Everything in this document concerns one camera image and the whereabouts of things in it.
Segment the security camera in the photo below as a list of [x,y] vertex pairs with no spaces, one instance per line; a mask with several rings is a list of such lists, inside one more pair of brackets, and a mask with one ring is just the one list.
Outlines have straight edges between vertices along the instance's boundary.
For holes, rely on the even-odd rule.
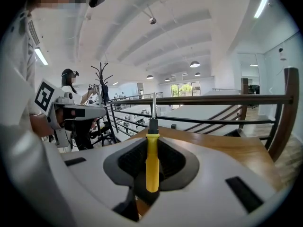
[[154,25],[156,22],[157,22],[157,20],[156,20],[154,17],[152,17],[152,18],[150,19],[150,24],[151,24],[151,25]]

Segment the window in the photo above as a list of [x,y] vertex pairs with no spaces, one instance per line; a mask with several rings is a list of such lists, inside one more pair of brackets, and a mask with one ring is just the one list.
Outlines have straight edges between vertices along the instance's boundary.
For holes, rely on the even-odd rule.
[[200,82],[189,82],[170,86],[172,97],[176,96],[200,96]]

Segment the black slot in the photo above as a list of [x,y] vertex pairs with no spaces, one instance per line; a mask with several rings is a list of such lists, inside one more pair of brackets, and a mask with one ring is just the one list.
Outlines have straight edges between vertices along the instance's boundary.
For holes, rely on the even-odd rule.
[[238,176],[225,181],[248,213],[263,204],[263,201]]
[[66,161],[64,161],[64,163],[66,164],[66,166],[72,166],[72,165],[81,163],[83,161],[86,161],[86,159],[83,158],[83,157],[79,157],[79,158],[74,158],[74,159],[71,159],[71,160],[66,160]]

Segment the wood post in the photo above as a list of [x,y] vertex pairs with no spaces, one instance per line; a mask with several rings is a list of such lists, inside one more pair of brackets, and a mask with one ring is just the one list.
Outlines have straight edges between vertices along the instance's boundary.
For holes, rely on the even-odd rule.
[[286,143],[293,130],[295,118],[297,115],[299,101],[299,72],[297,68],[285,68],[285,95],[292,98],[291,103],[284,104],[280,124],[276,131],[274,140],[269,147],[269,154],[273,161],[276,161],[281,155]]
[[[241,78],[241,94],[248,94],[248,78]],[[240,111],[240,120],[245,120],[247,112],[247,105],[243,105]],[[243,129],[243,124],[239,125],[239,129]]]

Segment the yellow screwdriver handle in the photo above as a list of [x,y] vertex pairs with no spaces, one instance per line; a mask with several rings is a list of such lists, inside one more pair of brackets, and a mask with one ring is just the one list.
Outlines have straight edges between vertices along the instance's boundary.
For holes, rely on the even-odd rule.
[[158,138],[160,134],[146,134],[147,158],[146,158],[146,190],[156,192],[159,188],[159,159]]

